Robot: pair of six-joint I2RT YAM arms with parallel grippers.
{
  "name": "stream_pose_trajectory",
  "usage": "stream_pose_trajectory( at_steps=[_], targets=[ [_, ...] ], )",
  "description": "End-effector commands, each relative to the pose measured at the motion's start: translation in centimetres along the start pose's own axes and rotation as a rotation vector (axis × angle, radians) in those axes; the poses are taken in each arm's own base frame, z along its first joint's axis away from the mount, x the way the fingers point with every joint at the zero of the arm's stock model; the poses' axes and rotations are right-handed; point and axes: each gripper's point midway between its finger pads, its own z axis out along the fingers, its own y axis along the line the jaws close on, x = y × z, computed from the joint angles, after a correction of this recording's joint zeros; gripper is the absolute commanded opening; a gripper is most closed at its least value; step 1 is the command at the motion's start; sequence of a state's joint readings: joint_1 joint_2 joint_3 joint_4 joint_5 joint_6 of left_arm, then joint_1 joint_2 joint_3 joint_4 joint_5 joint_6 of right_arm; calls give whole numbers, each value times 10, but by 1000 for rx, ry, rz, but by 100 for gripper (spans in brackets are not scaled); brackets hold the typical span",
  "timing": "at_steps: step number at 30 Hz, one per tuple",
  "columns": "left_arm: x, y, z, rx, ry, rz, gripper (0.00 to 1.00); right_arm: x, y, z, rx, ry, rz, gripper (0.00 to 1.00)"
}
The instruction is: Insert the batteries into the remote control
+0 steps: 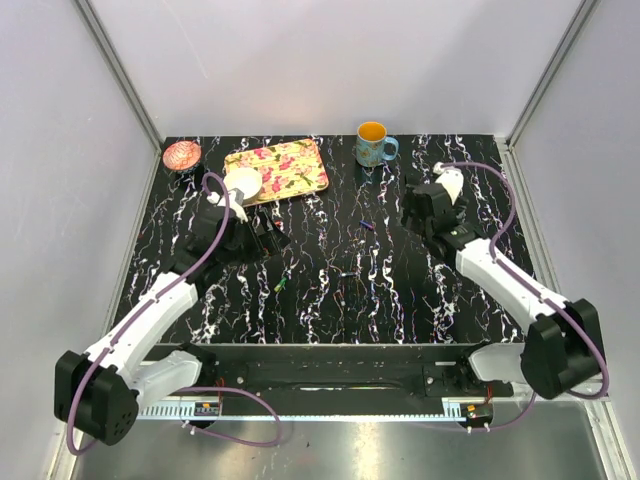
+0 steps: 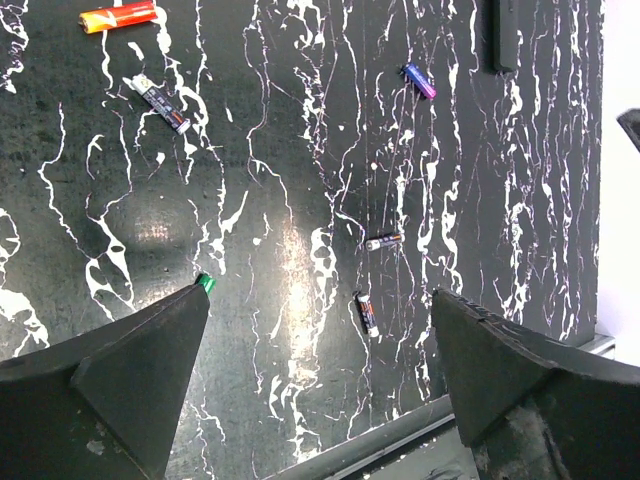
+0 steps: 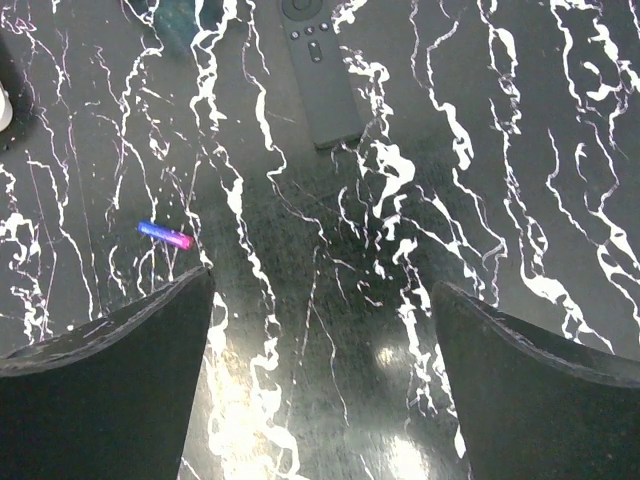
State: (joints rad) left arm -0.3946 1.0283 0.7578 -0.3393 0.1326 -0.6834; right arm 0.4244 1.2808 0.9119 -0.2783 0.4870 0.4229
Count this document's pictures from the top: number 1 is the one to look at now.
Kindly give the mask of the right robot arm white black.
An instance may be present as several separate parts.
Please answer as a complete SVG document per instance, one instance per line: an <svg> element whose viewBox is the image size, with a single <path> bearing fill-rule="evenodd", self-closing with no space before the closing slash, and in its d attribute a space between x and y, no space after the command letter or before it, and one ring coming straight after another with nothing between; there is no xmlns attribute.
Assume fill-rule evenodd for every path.
<svg viewBox="0 0 640 480"><path fill-rule="evenodd" d="M520 326L521 344L485 344L470 350L454 375L456 387L476 396L490 382L528 385L554 399L605 374L599 315L585 299L569 301L510 261L481 229L461 218L464 177L446 169L432 183L405 180L402 225L427 251L471 280Z"/></svg>

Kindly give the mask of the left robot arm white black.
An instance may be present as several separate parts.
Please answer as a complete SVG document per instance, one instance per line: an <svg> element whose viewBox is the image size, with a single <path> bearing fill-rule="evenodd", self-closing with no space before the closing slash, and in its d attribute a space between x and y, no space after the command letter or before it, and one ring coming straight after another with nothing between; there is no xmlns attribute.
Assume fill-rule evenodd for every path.
<svg viewBox="0 0 640 480"><path fill-rule="evenodd" d="M103 338L82 353L65 352L54 369L54 415L67 430L80 430L105 445L130 431L138 413L166 396L189 389L213 390L215 354L183 343L165 358L142 363L164 333L206 295L227 266L279 255L290 243L271 216L258 209L246 217L204 206L177 245L168 269L139 303Z"/></svg>

